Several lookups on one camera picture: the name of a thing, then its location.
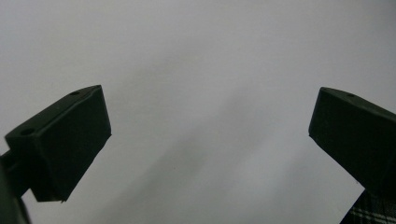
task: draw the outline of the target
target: black plastic part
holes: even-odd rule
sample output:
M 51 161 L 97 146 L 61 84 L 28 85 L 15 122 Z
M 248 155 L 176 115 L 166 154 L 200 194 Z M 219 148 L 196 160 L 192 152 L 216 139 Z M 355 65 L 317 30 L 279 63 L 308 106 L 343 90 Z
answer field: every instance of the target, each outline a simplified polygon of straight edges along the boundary
M 321 88 L 309 135 L 370 193 L 396 200 L 396 115 L 357 95 Z
M 39 202 L 48 202 L 68 199 L 110 135 L 102 87 L 92 86 L 50 105 L 6 140 L 25 183 Z

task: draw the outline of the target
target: plaid fabric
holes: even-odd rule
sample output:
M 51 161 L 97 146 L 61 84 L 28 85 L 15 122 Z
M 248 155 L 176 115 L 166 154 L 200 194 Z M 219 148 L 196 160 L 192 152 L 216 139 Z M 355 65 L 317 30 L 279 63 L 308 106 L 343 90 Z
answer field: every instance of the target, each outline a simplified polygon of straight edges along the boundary
M 365 190 L 341 224 L 396 224 L 396 202 L 378 199 Z

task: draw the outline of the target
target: screw hole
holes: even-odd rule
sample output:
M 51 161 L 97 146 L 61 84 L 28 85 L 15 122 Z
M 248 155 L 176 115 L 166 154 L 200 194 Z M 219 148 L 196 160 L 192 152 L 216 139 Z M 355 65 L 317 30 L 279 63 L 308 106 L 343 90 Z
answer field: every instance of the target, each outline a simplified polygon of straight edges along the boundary
M 31 133 L 33 133 L 35 131 L 35 129 L 26 129 L 21 131 L 21 135 L 29 135 Z

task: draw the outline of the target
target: white wall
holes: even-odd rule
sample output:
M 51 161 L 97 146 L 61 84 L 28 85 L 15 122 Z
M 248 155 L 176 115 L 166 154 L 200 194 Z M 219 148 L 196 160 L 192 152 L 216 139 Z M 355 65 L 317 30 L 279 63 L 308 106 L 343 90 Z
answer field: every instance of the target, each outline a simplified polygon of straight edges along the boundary
M 0 21 L 0 135 L 95 84 L 112 124 L 68 202 L 23 197 L 37 224 L 339 223 L 362 187 L 308 137 L 318 89 L 396 112 L 390 0 L 21 0 Z

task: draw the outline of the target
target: checkered cloth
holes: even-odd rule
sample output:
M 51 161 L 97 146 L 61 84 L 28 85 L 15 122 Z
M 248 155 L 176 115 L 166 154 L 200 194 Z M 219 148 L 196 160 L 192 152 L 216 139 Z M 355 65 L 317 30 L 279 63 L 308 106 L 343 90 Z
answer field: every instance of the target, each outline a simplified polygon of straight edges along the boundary
M 378 199 L 365 190 L 341 224 L 396 224 L 396 202 Z

